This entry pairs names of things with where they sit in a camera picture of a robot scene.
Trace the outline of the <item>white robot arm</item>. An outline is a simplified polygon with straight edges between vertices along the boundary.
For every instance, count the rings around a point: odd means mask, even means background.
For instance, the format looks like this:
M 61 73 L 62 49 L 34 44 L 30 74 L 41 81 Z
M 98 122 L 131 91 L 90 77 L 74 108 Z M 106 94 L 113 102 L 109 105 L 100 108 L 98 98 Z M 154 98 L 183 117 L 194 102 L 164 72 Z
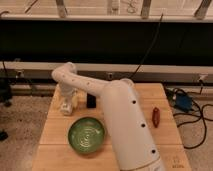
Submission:
M 166 171 L 163 160 L 129 80 L 105 81 L 80 76 L 67 62 L 52 71 L 52 78 L 67 94 L 77 88 L 100 98 L 104 121 L 120 171 Z

